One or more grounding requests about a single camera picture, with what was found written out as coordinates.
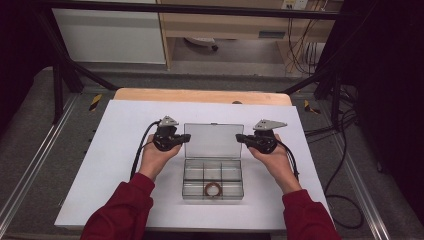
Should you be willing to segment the white power strip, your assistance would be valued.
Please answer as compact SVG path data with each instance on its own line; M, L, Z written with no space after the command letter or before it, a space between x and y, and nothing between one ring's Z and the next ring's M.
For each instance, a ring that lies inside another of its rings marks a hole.
M304 10L308 0L283 0L282 8L289 10Z

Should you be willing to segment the light wooden table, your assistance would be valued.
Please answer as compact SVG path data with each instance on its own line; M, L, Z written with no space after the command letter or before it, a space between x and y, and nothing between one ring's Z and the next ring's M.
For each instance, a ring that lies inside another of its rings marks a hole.
M116 91L114 100L292 105L290 97L281 93L154 88L121 88Z

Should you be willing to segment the white cabinet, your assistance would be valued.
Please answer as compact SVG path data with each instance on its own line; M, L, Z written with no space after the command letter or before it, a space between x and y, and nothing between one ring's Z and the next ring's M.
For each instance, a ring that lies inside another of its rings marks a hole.
M68 9L53 13L75 61L165 63L157 14Z

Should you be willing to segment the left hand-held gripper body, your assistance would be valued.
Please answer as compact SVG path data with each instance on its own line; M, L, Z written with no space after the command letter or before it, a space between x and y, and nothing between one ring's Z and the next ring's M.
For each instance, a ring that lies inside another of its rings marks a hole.
M176 133L178 125L179 123L170 116L159 121L153 137L153 143L158 150L166 152L182 144L181 136Z

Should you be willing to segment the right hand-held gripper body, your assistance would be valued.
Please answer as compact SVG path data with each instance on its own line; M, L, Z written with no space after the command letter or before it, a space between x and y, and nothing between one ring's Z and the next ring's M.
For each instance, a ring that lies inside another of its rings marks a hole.
M274 129L286 126L285 122L262 119L253 127L254 134L246 137L245 145L253 147L262 154L270 154L279 143L275 137Z

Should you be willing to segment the person's left hand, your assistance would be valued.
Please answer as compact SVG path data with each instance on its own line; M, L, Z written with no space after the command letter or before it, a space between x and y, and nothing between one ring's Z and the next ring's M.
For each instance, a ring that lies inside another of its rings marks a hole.
M155 181L156 177L163 170L167 162L179 153L181 146L177 145L171 150L163 152L156 148L153 143L153 138L153 134L148 136L147 144L143 149L138 172L148 177L150 180Z

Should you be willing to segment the clear plastic compartment box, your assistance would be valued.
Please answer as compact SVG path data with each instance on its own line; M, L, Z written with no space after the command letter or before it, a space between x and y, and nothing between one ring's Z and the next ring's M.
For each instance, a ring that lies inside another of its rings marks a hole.
M242 145L236 134L242 124L186 123L184 133L191 134L185 144L182 197L185 200L242 200Z

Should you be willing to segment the black horizontal frame bar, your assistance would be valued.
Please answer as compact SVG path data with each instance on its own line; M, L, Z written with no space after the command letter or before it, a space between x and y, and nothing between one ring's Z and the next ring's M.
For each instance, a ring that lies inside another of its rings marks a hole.
M278 10L246 7L198 6L175 4L148 4L102 1L75 1L75 0L37 0L37 3L57 9L122 11L222 16L249 16L268 18L317 19L338 20L352 17L350 13L305 11L305 10Z

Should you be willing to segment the black metal stand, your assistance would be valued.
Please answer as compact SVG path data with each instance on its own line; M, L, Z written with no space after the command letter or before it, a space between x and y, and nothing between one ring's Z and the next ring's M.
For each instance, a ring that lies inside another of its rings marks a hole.
M291 95L296 91L317 82L318 86L315 89L314 96L317 100L323 100L329 95L332 96L330 122L335 130L340 130L341 123L339 122L339 107L341 99L341 73L341 70L321 69L307 79L282 90L281 93Z
M54 29L52 21L48 18L48 10L34 10L33 15L48 39L47 52L53 62L54 124L64 115L63 84L67 85L71 93L81 93L84 90L80 74L108 90L119 89L71 59L59 31Z

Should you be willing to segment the wooden desk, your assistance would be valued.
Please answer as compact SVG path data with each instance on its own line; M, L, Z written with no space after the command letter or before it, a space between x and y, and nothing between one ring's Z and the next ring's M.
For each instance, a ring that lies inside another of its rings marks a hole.
M159 4L283 9L283 0L156 0ZM343 0L308 0L304 10L338 12ZM332 20L172 14L159 15L166 64L172 65L178 38L266 39L277 43L289 72L300 70L306 45L327 41Z

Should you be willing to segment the black curtain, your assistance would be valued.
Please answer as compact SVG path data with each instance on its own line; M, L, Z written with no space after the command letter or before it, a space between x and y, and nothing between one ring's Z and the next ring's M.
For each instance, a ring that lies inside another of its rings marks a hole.
M30 8L31 0L0 0L0 135L6 130L33 85L51 65Z
M321 60L364 31L342 82L357 88L374 154L424 223L424 0L344 0L341 10L367 18L336 23Z

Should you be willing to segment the white table board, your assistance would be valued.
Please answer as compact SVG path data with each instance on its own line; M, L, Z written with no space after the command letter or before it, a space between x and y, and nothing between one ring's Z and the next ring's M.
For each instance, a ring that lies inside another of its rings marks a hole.
M170 116L179 124L241 124L252 133L261 119L282 123L278 134L293 152L301 185L324 203L298 112L293 106L112 100L64 200L56 226L80 229L128 180L137 148L152 122ZM240 201L189 201L182 197L184 156L171 159L156 178L147 227L156 231L281 231L285 227L281 190L248 150L242 152L245 196Z

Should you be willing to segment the aluminium floor rail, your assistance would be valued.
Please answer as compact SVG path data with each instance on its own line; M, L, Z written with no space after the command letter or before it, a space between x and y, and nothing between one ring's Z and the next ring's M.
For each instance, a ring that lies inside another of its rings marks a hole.
M382 220L374 200L347 149L347 141L341 135L334 136L338 150L344 155L344 169L358 199L361 210L375 240L390 240L390 234Z
M63 108L63 115L59 118L58 122L53 124L49 129L46 137L43 139L41 145L37 149L37 152L32 157L28 167L14 188L12 194L8 198L4 207L0 210L0 236L5 234L7 228L12 222L12 219L23 202L23 199L29 191L29 188L34 182L34 179L36 178L44 161L46 160L58 136L60 135L65 123L71 115L78 98L79 94L72 94L69 97Z

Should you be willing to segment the person's right hand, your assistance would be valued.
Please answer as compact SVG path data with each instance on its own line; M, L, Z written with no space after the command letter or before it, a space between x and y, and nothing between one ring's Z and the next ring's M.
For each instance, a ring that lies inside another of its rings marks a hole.
M254 158L264 164L284 194L302 189L292 172L287 151L283 146L277 145L269 154L263 154L253 147L249 147L249 151Z

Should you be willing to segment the office chair base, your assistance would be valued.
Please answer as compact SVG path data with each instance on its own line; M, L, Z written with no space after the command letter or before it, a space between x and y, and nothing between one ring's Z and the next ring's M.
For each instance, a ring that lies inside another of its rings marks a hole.
M204 47L210 47L213 51L217 51L219 47L216 45L216 42L213 38L192 38L186 37L186 41Z

